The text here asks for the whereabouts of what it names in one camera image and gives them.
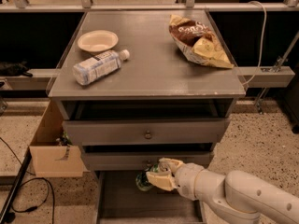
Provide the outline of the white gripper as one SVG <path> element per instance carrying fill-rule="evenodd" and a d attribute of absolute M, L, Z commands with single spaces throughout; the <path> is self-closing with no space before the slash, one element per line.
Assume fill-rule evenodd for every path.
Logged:
<path fill-rule="evenodd" d="M 181 160 L 161 158 L 158 164 L 162 172 L 146 172 L 146 176 L 151 185 L 171 191 L 178 189 L 178 194 L 184 198 L 195 201 L 195 181 L 196 177 L 204 167 L 194 163 L 184 164 Z"/>

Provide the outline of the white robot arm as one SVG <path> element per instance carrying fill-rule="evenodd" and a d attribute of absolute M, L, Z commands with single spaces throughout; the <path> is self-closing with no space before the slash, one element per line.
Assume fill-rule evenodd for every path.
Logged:
<path fill-rule="evenodd" d="M 261 215 L 277 224 L 299 224 L 298 197 L 243 171 L 220 175 L 195 163 L 161 158 L 146 177 L 159 189 L 175 189 L 205 203 L 229 224 L 258 224 Z"/>

